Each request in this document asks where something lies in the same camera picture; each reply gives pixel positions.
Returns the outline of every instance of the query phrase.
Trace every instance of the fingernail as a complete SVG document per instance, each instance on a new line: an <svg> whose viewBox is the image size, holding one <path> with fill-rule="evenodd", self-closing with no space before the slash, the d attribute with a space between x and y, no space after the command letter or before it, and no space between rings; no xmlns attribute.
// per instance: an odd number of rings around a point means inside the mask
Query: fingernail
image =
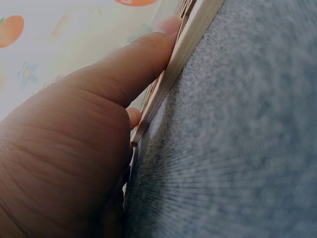
<svg viewBox="0 0 317 238"><path fill-rule="evenodd" d="M181 18L179 16L170 16L161 21L155 28L155 32L172 35L179 30Z"/></svg>

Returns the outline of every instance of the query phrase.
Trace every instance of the orange fruit print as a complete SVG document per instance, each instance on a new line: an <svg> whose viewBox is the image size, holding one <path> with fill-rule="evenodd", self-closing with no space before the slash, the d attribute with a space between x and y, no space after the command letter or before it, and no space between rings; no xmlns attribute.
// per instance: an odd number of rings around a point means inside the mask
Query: orange fruit print
<svg viewBox="0 0 317 238"><path fill-rule="evenodd" d="M0 48L12 45L19 39L24 28L22 16L10 16L0 19Z"/></svg>
<svg viewBox="0 0 317 238"><path fill-rule="evenodd" d="M146 6L151 5L158 0L115 0L123 5L127 6Z"/></svg>

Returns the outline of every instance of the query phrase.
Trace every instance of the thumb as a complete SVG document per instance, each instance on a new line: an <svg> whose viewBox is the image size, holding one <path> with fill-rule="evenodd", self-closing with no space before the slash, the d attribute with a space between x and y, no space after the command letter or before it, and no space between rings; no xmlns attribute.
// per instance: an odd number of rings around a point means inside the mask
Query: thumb
<svg viewBox="0 0 317 238"><path fill-rule="evenodd" d="M153 33L66 77L67 83L128 107L167 67L180 23L178 16L167 18Z"/></svg>

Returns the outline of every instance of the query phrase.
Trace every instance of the gray carpet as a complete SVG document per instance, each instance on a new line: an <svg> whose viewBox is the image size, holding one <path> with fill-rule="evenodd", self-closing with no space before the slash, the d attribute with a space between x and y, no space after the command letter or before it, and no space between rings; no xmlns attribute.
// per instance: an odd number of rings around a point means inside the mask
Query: gray carpet
<svg viewBox="0 0 317 238"><path fill-rule="evenodd" d="M317 1L227 0L137 148L129 238L317 237Z"/></svg>

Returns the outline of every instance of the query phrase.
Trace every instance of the blue flower print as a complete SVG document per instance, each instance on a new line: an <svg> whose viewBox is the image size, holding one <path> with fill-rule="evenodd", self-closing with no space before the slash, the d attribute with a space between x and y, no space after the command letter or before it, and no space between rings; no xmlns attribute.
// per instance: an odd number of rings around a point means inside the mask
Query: blue flower print
<svg viewBox="0 0 317 238"><path fill-rule="evenodd" d="M37 68L38 65L36 63L25 62L23 64L22 70L17 74L19 80L21 80L21 87L25 87L29 81L33 83L38 81L38 78L33 74Z"/></svg>

